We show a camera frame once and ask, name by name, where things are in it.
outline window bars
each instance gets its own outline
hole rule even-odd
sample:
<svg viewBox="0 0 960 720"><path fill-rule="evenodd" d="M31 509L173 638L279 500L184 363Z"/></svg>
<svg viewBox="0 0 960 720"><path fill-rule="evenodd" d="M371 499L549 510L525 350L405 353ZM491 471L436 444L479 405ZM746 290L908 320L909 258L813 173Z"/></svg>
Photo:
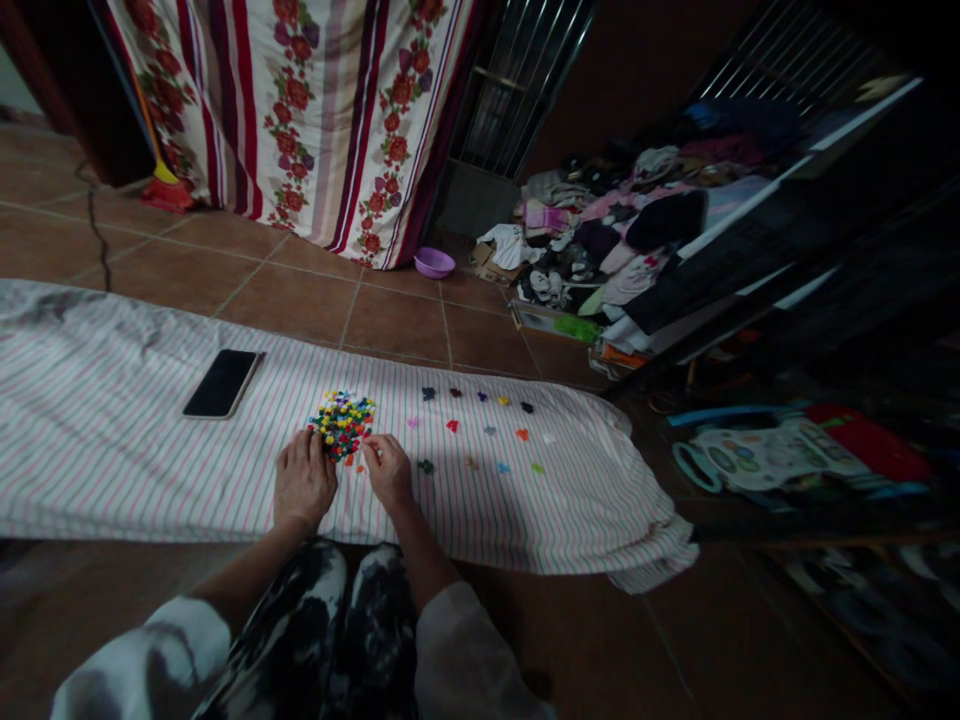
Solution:
<svg viewBox="0 0 960 720"><path fill-rule="evenodd" d="M810 0L769 0L741 29L699 97L752 97L830 107L882 59Z"/></svg>
<svg viewBox="0 0 960 720"><path fill-rule="evenodd" d="M507 0L473 68L450 157L515 180L596 12L596 0Z"/></svg>

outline cable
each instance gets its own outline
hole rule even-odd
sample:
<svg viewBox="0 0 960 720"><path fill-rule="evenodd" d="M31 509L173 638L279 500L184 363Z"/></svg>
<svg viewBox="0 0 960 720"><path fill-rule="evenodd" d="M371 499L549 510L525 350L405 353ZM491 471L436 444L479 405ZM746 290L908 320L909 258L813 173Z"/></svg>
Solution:
<svg viewBox="0 0 960 720"><path fill-rule="evenodd" d="M113 276L110 272L110 264L107 262L107 257L110 254L110 243L107 242L103 233L100 232L100 228L97 227L97 216L93 209L93 194L97 191L97 184L90 178L81 175L81 172L87 165L89 165L89 162L84 160L77 165L77 169L73 171L73 174L78 180L82 180L87 184L87 217L90 220L90 229L93 230L93 234L96 235L100 241L100 266L103 268L103 289L107 292L113 292L111 289Z"/></svg>

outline black and white pants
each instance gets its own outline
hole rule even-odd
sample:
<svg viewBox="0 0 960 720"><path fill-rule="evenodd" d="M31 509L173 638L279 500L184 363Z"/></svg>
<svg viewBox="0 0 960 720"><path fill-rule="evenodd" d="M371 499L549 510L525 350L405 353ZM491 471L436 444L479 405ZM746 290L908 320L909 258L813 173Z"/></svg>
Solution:
<svg viewBox="0 0 960 720"><path fill-rule="evenodd" d="M367 555L345 597L333 545L303 545L230 650L197 718L415 718L416 610L400 551Z"/></svg>

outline striped curtain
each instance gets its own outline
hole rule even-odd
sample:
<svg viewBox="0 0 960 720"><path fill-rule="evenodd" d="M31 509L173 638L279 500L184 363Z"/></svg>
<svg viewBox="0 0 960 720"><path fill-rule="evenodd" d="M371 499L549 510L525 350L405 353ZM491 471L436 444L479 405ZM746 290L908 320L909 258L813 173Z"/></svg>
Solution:
<svg viewBox="0 0 960 720"><path fill-rule="evenodd" d="M109 0L194 197L379 270L423 237L477 4Z"/></svg>

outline hand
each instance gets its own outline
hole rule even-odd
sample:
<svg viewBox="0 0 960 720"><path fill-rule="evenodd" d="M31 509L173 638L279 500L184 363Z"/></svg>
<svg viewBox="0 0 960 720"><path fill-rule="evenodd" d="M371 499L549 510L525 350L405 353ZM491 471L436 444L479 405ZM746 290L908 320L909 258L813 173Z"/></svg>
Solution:
<svg viewBox="0 0 960 720"><path fill-rule="evenodd" d="M306 537L316 535L336 492L336 468L323 453L320 435L310 429L295 433L277 458L274 525L297 522Z"/></svg>
<svg viewBox="0 0 960 720"><path fill-rule="evenodd" d="M387 514L413 501L410 458L393 435L372 435L363 441L363 456L370 469L370 486Z"/></svg>

